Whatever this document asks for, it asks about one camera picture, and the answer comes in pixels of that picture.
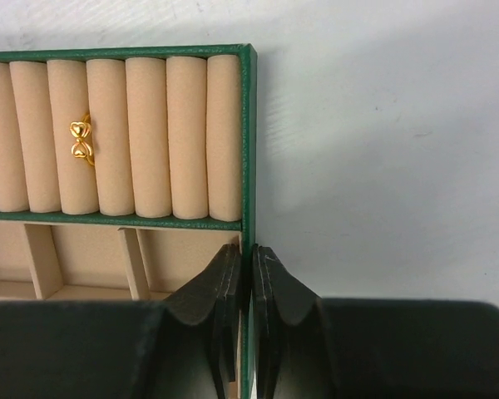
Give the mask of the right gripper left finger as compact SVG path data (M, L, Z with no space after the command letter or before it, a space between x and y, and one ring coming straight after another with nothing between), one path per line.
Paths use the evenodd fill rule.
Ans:
M161 301L0 302L0 398L226 398L240 281L226 244Z

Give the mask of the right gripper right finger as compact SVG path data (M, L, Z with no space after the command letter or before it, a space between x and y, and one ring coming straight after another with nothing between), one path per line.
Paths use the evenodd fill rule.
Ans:
M260 398L499 398L499 308L322 298L253 250Z

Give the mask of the green tray with compartments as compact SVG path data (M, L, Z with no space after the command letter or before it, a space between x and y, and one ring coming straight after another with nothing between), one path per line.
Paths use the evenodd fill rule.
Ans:
M240 250L248 398L257 54L0 52L0 302L161 301Z

